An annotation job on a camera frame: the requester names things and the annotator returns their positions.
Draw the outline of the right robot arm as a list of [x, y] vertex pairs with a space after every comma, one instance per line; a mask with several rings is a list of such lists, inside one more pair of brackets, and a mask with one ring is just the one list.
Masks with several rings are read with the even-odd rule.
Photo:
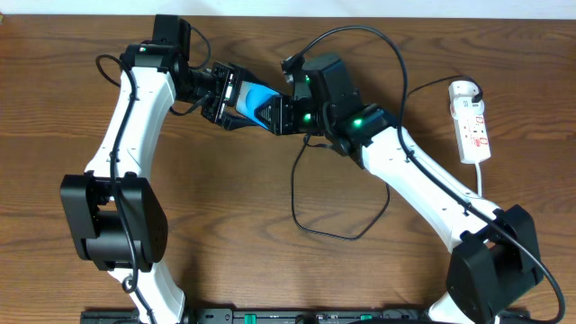
[[444, 323], [528, 323], [509, 306], [542, 282], [536, 226], [470, 191], [376, 103], [364, 103], [336, 54], [284, 64], [292, 94], [245, 83], [238, 111], [276, 135], [323, 135], [331, 148], [383, 180], [432, 227], [450, 253], [446, 291], [427, 317]]

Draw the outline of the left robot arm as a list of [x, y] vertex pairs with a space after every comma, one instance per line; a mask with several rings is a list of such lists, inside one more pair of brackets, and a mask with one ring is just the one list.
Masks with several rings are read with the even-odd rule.
[[189, 66], [194, 30], [177, 15], [159, 14], [150, 40], [109, 57], [121, 79], [107, 132], [84, 173], [65, 175], [60, 186], [78, 256], [120, 283], [136, 306], [136, 323], [194, 322], [167, 269], [167, 216], [150, 185], [164, 119], [180, 101], [226, 130], [252, 123], [224, 111], [239, 89], [228, 84], [230, 72]]

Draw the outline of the blue Galaxy smartphone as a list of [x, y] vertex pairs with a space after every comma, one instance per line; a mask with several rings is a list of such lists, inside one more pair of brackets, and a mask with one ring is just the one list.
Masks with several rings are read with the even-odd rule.
[[243, 81], [238, 92], [235, 110], [241, 117], [250, 119], [256, 123], [256, 126], [260, 126], [255, 118], [254, 110], [262, 103], [272, 101], [275, 95], [281, 94], [266, 85]]

